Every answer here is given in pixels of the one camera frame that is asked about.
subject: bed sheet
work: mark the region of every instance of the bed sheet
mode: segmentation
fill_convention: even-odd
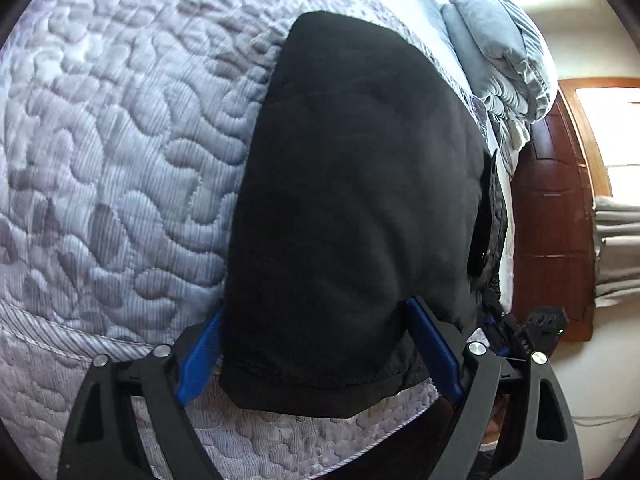
[[[436,0],[379,0],[424,44],[429,45],[442,67],[469,94],[472,93]]]
[[[0,416],[44,480],[91,358],[141,357],[222,300],[255,118],[297,16],[328,10],[398,32],[486,126],[433,7],[422,19],[413,6],[410,26],[394,7],[32,1],[0,51]],[[365,452],[436,396],[427,382],[351,419],[308,419],[240,410],[213,379],[189,414],[225,478],[298,480]],[[154,473],[170,478],[140,403],[136,413]]]

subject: gray quilted comforter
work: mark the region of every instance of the gray quilted comforter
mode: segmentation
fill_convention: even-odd
[[[303,12],[391,28],[377,0],[33,0],[0,52],[0,416],[49,480],[91,358],[171,343],[221,300],[236,193],[280,45]],[[226,478],[309,478],[423,412],[430,383],[352,419],[190,417]],[[150,463],[170,474],[136,405]]]

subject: metal screw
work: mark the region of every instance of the metal screw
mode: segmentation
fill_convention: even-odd
[[[156,357],[167,357],[171,353],[171,347],[169,345],[158,345],[154,348],[154,355]]]
[[[473,341],[472,343],[469,343],[469,351],[473,355],[482,355],[486,352],[486,346],[478,341]]]
[[[109,362],[109,356],[107,356],[105,354],[99,354],[96,357],[94,357],[94,360],[92,361],[92,364],[94,366],[100,367],[100,366],[104,366],[108,362]]]
[[[546,355],[542,352],[533,352],[533,354],[531,354],[531,358],[533,359],[533,362],[538,363],[539,365],[543,365],[548,360]]]

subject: light blue pillow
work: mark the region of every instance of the light blue pillow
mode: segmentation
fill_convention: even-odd
[[[529,104],[526,118],[543,118],[558,94],[556,66],[542,33],[511,0],[449,0],[478,49]]]

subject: curtain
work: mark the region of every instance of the curtain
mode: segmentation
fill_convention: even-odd
[[[595,200],[596,306],[640,302],[640,205]]]

